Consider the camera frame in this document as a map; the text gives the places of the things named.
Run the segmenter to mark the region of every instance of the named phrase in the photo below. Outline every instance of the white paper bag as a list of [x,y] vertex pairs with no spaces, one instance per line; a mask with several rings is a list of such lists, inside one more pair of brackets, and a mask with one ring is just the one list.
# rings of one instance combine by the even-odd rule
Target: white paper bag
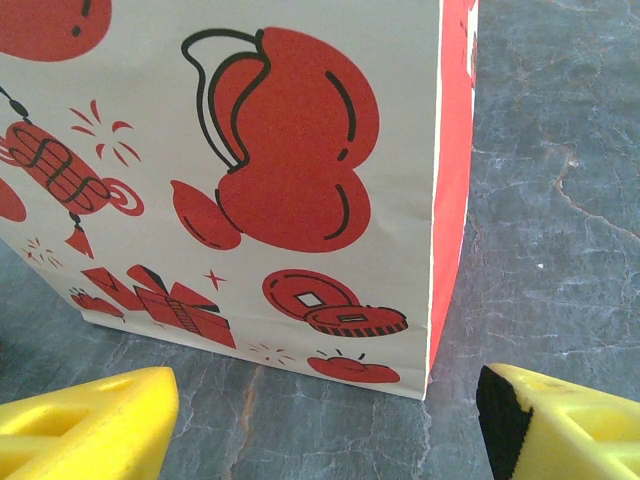
[[476,12],[6,0],[2,237],[90,322],[422,398]]

